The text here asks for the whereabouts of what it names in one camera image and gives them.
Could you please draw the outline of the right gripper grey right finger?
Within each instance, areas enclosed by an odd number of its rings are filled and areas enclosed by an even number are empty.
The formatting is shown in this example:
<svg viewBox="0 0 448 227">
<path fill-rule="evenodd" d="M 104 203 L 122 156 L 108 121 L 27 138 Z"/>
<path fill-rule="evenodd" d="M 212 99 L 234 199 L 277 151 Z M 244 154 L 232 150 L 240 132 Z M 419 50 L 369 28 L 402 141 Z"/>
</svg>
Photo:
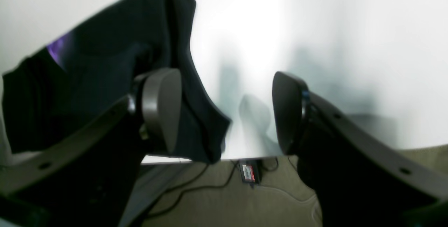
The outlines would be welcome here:
<svg viewBox="0 0 448 227">
<path fill-rule="evenodd" d="M 323 227 L 447 226 L 447 176 L 379 142 L 290 73 L 275 73 L 272 102 L 279 146 L 298 157 Z"/>
</svg>

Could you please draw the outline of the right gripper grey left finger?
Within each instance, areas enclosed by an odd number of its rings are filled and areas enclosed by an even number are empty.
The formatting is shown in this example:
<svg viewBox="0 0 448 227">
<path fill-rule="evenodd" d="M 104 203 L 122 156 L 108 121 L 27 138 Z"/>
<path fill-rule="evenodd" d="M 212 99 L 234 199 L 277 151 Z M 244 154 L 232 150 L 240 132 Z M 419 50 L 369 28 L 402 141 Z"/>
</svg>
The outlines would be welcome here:
<svg viewBox="0 0 448 227">
<path fill-rule="evenodd" d="M 138 76 L 134 93 L 1 172 L 1 220 L 19 227 L 117 227 L 144 157 L 174 152 L 181 99 L 179 69 Z"/>
</svg>

